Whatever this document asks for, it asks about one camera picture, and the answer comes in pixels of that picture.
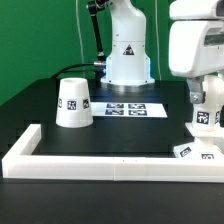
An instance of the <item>warning label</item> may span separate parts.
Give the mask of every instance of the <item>warning label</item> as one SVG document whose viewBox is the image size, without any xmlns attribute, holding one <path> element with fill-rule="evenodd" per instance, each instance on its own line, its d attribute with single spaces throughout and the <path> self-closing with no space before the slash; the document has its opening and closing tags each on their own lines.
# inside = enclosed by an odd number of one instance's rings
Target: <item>warning label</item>
<svg viewBox="0 0 224 224">
<path fill-rule="evenodd" d="M 129 44 L 128 47 L 126 48 L 126 50 L 125 50 L 125 52 L 124 52 L 123 55 L 135 55 L 135 54 L 134 54 L 134 51 L 133 51 L 133 49 L 132 49 L 132 47 L 131 47 L 130 44 Z"/>
</svg>

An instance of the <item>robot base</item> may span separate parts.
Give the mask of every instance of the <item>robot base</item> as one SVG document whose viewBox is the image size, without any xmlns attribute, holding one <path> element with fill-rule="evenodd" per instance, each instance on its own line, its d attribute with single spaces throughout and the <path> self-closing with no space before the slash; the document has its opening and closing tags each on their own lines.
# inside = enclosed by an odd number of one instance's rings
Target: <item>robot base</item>
<svg viewBox="0 0 224 224">
<path fill-rule="evenodd" d="M 224 128 L 215 131 L 200 131 L 192 123 L 186 123 L 195 141 L 174 147 L 174 154 L 182 159 L 224 159 Z"/>
<path fill-rule="evenodd" d="M 136 92 L 143 92 L 146 90 L 150 90 L 154 87 L 155 80 L 150 79 L 147 81 L 146 84 L 143 85 L 117 85 L 117 84 L 112 84 L 112 83 L 107 83 L 104 78 L 101 79 L 101 87 L 105 89 L 110 89 L 113 91 L 117 92 L 131 92 L 131 93 L 136 93 Z"/>
<path fill-rule="evenodd" d="M 224 155 L 221 150 L 214 145 L 209 150 L 201 151 L 195 147 L 195 143 L 191 142 L 184 145 L 179 145 L 174 147 L 174 154 L 176 158 L 186 158 L 186 159 L 202 159 L 202 160 L 214 160 L 214 159 L 224 159 Z"/>
</svg>

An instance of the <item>black cable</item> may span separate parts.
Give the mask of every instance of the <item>black cable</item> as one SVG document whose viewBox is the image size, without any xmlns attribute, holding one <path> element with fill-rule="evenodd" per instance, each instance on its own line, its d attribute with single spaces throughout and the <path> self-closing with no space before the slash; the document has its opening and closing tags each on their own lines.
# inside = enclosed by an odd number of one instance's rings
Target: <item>black cable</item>
<svg viewBox="0 0 224 224">
<path fill-rule="evenodd" d="M 72 73 L 72 72 L 95 72 L 97 71 L 96 69 L 79 69 L 79 70 L 67 70 L 67 71 L 64 71 L 63 73 Z"/>
<path fill-rule="evenodd" d="M 52 75 L 51 79 L 56 79 L 60 74 L 68 71 L 69 69 L 79 68 L 79 67 L 83 67 L 83 66 L 93 66 L 93 65 L 94 65 L 93 62 L 87 62 L 87 63 L 81 63 L 81 64 L 76 64 L 76 65 L 70 65 L 70 66 L 67 66 L 67 67 L 61 69 L 59 72 L 55 73 L 54 75 Z"/>
<path fill-rule="evenodd" d="M 91 20 L 92 20 L 93 31 L 94 31 L 96 47 L 98 52 L 97 58 L 99 61 L 106 61 L 106 56 L 104 55 L 104 52 L 103 52 L 103 46 L 101 42 L 100 30 L 99 30 L 96 14 L 99 11 L 105 9 L 104 7 L 105 2 L 107 2 L 107 0 L 99 0 L 99 1 L 94 0 L 87 3 L 87 9 L 89 10 Z"/>
</svg>

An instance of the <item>white robot body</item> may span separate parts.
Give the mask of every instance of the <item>white robot body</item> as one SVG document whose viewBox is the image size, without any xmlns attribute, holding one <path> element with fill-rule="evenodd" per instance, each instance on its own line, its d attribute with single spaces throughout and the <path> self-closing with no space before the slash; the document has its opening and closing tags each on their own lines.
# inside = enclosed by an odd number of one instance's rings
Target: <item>white robot body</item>
<svg viewBox="0 0 224 224">
<path fill-rule="evenodd" d="M 177 0 L 170 6 L 173 20 L 220 19 L 223 16 L 223 0 Z"/>
<path fill-rule="evenodd" d="M 141 87 L 154 82 L 150 59 L 145 53 L 146 18 L 130 0 L 111 0 L 113 43 L 107 58 L 103 84 L 115 88 Z"/>
<path fill-rule="evenodd" d="M 203 104 L 194 104 L 192 125 L 201 131 L 220 129 L 220 115 L 224 105 L 224 81 L 212 75 L 206 75 L 203 82 L 206 92 Z"/>
<path fill-rule="evenodd" d="M 224 1 L 177 0 L 170 6 L 176 21 L 170 30 L 169 67 L 174 76 L 188 79 L 193 121 L 186 126 L 194 142 L 174 147 L 177 158 L 224 158 L 224 81 L 214 75 L 224 68 Z"/>
<path fill-rule="evenodd" d="M 169 67 L 193 78 L 224 68 L 223 21 L 177 21 L 170 30 Z"/>
</svg>

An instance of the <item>white foam barrier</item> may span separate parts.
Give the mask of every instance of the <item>white foam barrier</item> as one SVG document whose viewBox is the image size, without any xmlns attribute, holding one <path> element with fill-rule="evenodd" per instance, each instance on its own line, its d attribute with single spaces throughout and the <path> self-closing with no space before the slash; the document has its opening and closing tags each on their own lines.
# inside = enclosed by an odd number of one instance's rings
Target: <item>white foam barrier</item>
<svg viewBox="0 0 224 224">
<path fill-rule="evenodd" d="M 32 155 L 40 140 L 31 124 L 2 159 L 4 178 L 224 182 L 223 159 Z"/>
</svg>

